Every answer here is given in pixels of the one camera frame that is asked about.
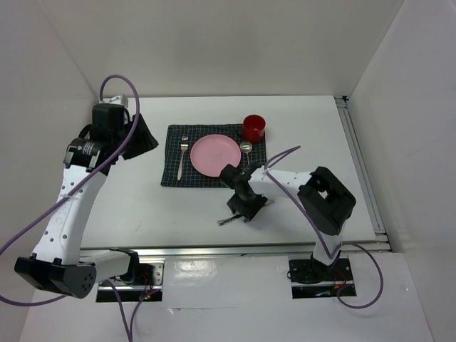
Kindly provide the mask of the dark checked cloth napkin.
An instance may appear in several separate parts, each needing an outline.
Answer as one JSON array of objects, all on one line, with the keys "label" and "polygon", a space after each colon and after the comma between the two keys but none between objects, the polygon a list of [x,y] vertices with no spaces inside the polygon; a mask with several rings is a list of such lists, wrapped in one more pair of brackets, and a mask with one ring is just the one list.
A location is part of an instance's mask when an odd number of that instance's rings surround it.
[{"label": "dark checked cloth napkin", "polygon": [[192,166],[190,152],[184,157],[182,179],[177,180],[177,170],[180,163],[180,143],[182,136],[188,137],[189,148],[205,135],[226,135],[236,143],[241,143],[242,124],[223,125],[170,125],[167,129],[165,141],[165,167],[162,174],[163,187],[196,187],[196,188],[224,188],[225,185],[216,177],[200,174]]}]

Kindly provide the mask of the silver knife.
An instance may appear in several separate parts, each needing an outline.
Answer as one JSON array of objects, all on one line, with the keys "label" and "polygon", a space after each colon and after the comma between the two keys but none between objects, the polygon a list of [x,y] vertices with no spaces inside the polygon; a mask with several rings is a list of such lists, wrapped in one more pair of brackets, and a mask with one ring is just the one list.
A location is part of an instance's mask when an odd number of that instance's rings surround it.
[{"label": "silver knife", "polygon": [[[273,204],[273,203],[274,203],[274,200],[273,200],[273,199],[268,199],[268,200],[265,202],[264,205],[265,205],[265,206],[268,206],[268,205],[271,205],[271,204]],[[233,216],[231,216],[231,217],[228,217],[228,218],[226,218],[226,219],[220,219],[220,220],[218,220],[218,221],[217,221],[217,225],[218,225],[218,226],[224,226],[224,225],[229,224],[229,223],[231,223],[231,222],[233,222],[233,221],[235,221],[235,220],[237,220],[237,219],[239,219],[239,218],[242,218],[242,215],[241,215],[241,214],[235,214],[235,215],[233,215]]]}]

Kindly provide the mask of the silver fork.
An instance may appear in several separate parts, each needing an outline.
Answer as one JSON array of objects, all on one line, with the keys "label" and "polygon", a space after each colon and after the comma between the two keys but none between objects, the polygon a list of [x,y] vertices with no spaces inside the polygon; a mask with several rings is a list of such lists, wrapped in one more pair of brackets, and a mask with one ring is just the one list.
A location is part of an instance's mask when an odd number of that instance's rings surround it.
[{"label": "silver fork", "polygon": [[180,181],[182,179],[184,157],[185,157],[185,153],[188,150],[188,147],[189,147],[188,137],[182,136],[181,143],[180,143],[180,151],[181,151],[180,163],[179,163],[178,170],[177,170],[177,180],[178,181]]}]

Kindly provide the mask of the silver spoon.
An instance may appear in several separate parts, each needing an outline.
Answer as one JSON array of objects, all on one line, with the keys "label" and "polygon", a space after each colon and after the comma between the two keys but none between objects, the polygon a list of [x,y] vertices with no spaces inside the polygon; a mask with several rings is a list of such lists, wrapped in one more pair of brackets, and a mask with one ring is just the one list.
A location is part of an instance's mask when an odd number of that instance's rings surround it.
[{"label": "silver spoon", "polygon": [[245,157],[247,159],[247,165],[249,165],[250,164],[249,153],[252,151],[253,145],[249,141],[245,140],[239,144],[239,149],[241,150],[242,153],[245,154]]}]

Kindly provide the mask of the pink plate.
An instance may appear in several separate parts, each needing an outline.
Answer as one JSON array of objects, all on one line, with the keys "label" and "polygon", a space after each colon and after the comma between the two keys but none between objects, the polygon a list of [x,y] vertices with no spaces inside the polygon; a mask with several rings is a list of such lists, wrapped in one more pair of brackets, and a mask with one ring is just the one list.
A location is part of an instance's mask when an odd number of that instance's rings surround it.
[{"label": "pink plate", "polygon": [[226,135],[212,134],[200,138],[190,151],[192,166],[200,174],[219,177],[227,166],[237,167],[242,159],[238,144]]}]

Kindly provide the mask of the red mug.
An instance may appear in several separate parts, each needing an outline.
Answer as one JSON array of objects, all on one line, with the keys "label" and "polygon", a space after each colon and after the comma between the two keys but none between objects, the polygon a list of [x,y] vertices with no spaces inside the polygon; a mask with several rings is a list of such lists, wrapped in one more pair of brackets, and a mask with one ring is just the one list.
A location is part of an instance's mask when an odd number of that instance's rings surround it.
[{"label": "red mug", "polygon": [[242,136],[252,144],[259,143],[264,137],[266,121],[260,115],[248,115],[242,123]]}]

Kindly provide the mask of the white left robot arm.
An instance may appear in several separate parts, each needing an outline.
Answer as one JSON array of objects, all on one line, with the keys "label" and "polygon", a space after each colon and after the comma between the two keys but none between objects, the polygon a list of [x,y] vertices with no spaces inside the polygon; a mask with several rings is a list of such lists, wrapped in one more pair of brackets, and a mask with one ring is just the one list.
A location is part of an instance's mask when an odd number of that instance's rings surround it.
[{"label": "white left robot arm", "polygon": [[66,148],[57,208],[31,256],[14,270],[35,289],[82,299],[97,283],[140,278],[138,253],[112,248],[81,256],[81,242],[95,199],[118,158],[132,159],[158,146],[141,115],[131,115],[128,99],[117,95],[92,108],[92,122]]}]

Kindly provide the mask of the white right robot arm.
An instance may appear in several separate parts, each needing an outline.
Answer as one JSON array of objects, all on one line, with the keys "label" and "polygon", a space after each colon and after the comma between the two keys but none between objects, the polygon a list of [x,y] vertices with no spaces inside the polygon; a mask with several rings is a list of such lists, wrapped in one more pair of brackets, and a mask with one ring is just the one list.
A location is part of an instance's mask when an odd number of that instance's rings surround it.
[{"label": "white right robot arm", "polygon": [[272,170],[265,165],[250,165],[241,170],[227,165],[219,176],[234,194],[227,206],[250,222],[265,207],[270,197],[291,200],[305,216],[317,236],[311,271],[327,279],[336,270],[335,260],[342,247],[342,231],[351,217],[356,199],[326,167],[313,172]]}]

